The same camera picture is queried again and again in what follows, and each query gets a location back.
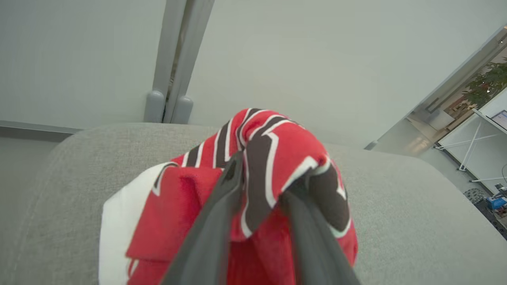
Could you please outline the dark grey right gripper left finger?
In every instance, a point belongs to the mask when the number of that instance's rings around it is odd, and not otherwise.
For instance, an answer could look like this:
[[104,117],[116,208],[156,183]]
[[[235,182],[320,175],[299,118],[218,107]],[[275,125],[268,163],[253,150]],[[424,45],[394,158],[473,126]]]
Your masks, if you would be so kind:
[[162,285],[225,285],[231,225],[241,208],[243,154],[235,153],[171,262]]

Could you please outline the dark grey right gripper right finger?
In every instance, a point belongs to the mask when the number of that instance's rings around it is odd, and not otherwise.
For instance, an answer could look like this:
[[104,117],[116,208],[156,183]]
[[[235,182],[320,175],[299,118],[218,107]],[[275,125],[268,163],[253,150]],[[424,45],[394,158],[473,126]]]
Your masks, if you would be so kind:
[[359,285],[353,268],[310,196],[308,182],[298,179],[281,195],[290,221],[297,285]]

